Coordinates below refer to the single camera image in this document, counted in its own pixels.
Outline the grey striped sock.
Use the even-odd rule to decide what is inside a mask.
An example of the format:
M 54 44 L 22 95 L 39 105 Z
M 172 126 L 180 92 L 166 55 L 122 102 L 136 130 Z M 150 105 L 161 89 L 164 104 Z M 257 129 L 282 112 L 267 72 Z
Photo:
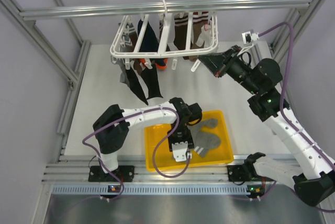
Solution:
M 218 125 L 218 120 L 216 118 L 210 118 L 204 121 L 201 121 L 195 125 L 188 126 L 188 129 L 191 131 L 191 135 L 193 140 L 196 140 L 197 134 L 203 127 L 208 127 L 210 129 L 215 128 Z
M 194 139 L 194 151 L 204 158 L 209 150 L 216 149 L 221 144 L 221 139 L 213 133 L 199 131 Z

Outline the white plastic sock hanger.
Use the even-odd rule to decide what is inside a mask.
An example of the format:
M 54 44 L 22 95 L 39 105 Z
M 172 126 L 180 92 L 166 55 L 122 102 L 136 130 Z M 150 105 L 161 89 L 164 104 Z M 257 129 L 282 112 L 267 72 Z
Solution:
M 160 23 L 161 23 L 161 33 L 160 38 L 158 38 L 159 47 L 157 52 L 139 52 L 139 49 L 142 44 L 143 36 L 146 31 L 147 23 L 149 21 L 149 15 L 141 15 L 141 20 L 143 21 L 142 28 L 139 33 L 137 33 L 137 39 L 135 42 L 132 41 L 132 34 L 135 33 L 134 26 L 130 29 L 130 39 L 132 42 L 132 52 L 122 53 L 119 52 L 119 41 L 122 35 L 123 30 L 127 22 L 132 24 L 132 16 L 126 15 L 123 17 L 121 23 L 119 24 L 118 31 L 116 36 L 110 46 L 111 57 L 121 58 L 125 60 L 126 69 L 130 69 L 130 61 L 135 59 L 145 59 L 145 63 L 142 63 L 145 67 L 151 69 L 152 64 L 149 62 L 150 59 L 172 59 L 172 69 L 176 69 L 178 58 L 180 57 L 194 57 L 203 54 L 213 53 L 218 49 L 218 28 L 217 28 L 217 14 L 214 11 L 202 11 L 208 12 L 208 24 L 211 25 L 211 43 L 209 47 L 191 49 L 190 40 L 193 38 L 193 13 L 188 12 L 188 27 L 187 27 L 187 39 L 186 39 L 186 48 L 185 50 L 178 50 L 174 45 L 173 41 L 175 38 L 174 32 L 174 16 L 181 13 L 168 13 L 160 14 Z M 166 46 L 170 47 L 170 51 L 166 51 Z

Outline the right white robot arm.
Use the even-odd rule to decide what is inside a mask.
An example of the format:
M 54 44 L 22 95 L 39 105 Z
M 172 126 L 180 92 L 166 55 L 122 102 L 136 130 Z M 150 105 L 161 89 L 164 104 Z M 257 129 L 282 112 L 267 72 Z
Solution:
M 244 174 L 253 181 L 267 177 L 284 184 L 306 205 L 315 207 L 334 193 L 334 159 L 311 139 L 297 122 L 283 92 L 276 89 L 283 79 L 279 64 L 265 58 L 252 68 L 242 55 L 241 47 L 232 46 L 198 59 L 215 77 L 228 75 L 251 93 L 248 103 L 252 112 L 279 137 L 299 164 L 294 167 L 257 152 L 245 159 Z

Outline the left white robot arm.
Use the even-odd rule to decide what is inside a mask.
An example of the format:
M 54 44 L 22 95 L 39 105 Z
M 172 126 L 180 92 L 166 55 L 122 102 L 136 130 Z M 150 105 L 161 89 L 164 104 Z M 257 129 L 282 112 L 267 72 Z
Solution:
M 126 173 L 119 168 L 117 155 L 129 131 L 160 124 L 171 126 L 165 138 L 175 161 L 189 165 L 194 148 L 189 127 L 200 123 L 201 119 L 202 109 L 197 103 L 188 105 L 178 97 L 146 108 L 121 109 L 117 104 L 109 106 L 94 122 L 93 133 L 82 141 L 96 152 L 99 160 L 99 166 L 90 170 L 89 181 L 123 182 Z

